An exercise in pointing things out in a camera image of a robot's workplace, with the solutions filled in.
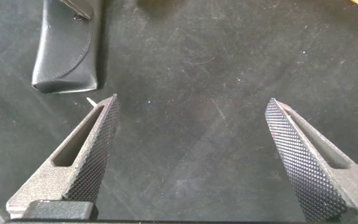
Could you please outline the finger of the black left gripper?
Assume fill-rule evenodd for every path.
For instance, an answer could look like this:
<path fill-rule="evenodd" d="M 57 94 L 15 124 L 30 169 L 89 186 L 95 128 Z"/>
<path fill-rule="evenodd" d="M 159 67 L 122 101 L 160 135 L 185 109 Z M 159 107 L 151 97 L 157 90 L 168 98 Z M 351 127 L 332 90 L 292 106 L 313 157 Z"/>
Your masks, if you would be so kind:
<path fill-rule="evenodd" d="M 86 20 L 92 19 L 93 7 L 87 0 L 60 0 L 60 2 L 64 3 Z"/>

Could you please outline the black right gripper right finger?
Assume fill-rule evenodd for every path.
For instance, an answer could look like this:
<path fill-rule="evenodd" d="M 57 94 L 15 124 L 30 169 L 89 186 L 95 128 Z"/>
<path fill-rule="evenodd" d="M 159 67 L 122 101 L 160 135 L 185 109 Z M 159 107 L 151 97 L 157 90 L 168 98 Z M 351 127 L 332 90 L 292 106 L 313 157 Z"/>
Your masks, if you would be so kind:
<path fill-rule="evenodd" d="M 358 222 L 358 165 L 275 98 L 265 120 L 306 220 Z"/>

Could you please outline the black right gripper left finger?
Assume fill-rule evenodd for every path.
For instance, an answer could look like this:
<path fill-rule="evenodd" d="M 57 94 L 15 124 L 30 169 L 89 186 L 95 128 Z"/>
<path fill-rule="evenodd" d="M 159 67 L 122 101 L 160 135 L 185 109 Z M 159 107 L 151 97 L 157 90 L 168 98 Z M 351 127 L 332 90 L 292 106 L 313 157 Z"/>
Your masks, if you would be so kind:
<path fill-rule="evenodd" d="M 7 201 L 11 218 L 22 218 L 36 200 L 93 202 L 98 198 L 119 124 L 116 94 L 100 101 Z"/>

